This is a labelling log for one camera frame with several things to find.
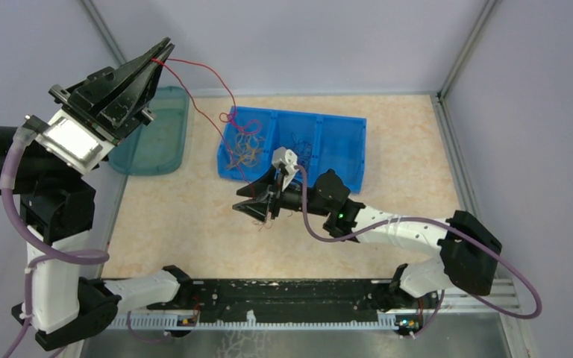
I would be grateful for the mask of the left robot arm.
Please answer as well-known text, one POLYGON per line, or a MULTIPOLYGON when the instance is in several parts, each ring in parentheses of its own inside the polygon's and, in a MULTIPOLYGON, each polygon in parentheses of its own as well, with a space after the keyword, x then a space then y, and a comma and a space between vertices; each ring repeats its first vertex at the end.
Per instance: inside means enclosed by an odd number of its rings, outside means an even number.
POLYGON ((0 126, 0 198, 25 240, 24 299, 11 310, 22 332, 34 329, 52 356, 100 334, 133 310, 183 309, 194 298, 190 277, 166 266, 147 277, 88 279, 83 266, 106 263, 88 246, 96 190, 84 176, 136 129, 154 121, 148 104, 173 51, 169 38, 118 67, 105 67, 49 93, 58 111, 0 126))

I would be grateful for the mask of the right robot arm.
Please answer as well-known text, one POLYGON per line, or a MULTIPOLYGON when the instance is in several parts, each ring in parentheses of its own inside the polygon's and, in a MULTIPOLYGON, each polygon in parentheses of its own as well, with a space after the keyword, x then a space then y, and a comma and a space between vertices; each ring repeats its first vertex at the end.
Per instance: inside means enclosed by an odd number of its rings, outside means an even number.
POLYGON ((284 174, 271 168, 238 189, 242 201, 233 209, 260 222, 282 210, 300 212, 307 232, 320 242, 386 244, 427 254, 429 260, 396 269, 390 297, 399 307, 451 287, 476 296, 491 292, 502 245, 471 213, 457 210, 448 219, 385 213, 352 200, 333 169, 312 186, 305 180, 286 184, 284 174))

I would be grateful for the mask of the teal translucent plastic tray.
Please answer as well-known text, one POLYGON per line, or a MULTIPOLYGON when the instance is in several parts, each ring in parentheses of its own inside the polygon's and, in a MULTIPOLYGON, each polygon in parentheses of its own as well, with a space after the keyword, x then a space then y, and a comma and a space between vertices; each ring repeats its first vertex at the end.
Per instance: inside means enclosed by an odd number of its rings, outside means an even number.
POLYGON ((184 155, 190 98, 180 87, 160 87, 148 108, 155 120, 135 130, 108 154, 115 171, 159 176, 180 168, 184 155))

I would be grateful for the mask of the blue three-compartment bin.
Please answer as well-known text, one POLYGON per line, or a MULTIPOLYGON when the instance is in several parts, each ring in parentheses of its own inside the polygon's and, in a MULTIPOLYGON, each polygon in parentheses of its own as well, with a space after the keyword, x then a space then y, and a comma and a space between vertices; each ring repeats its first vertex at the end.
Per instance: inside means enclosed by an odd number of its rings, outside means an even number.
POLYGON ((258 179, 272 164, 273 151, 291 149, 307 179, 333 169, 354 193, 362 189, 366 164, 367 120, 257 107, 231 110, 216 155, 217 172, 228 180, 258 179))

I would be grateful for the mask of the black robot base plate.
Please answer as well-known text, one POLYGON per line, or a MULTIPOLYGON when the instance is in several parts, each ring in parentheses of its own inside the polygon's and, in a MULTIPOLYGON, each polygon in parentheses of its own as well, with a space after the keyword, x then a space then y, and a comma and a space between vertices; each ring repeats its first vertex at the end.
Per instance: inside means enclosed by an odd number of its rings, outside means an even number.
POLYGON ((199 324, 261 327, 420 328, 419 316, 436 307, 438 294, 414 298, 390 279, 195 279, 169 302, 149 310, 189 310, 199 324))

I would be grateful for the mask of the aluminium frame rail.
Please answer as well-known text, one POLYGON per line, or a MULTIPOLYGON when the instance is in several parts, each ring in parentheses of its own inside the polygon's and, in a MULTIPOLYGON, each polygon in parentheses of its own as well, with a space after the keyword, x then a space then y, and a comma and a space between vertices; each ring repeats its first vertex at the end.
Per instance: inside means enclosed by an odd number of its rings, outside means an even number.
POLYGON ((82 281, 75 332, 135 330, 420 330, 433 312, 518 310, 514 285, 496 280, 489 295, 458 288, 413 298, 390 279, 82 281))

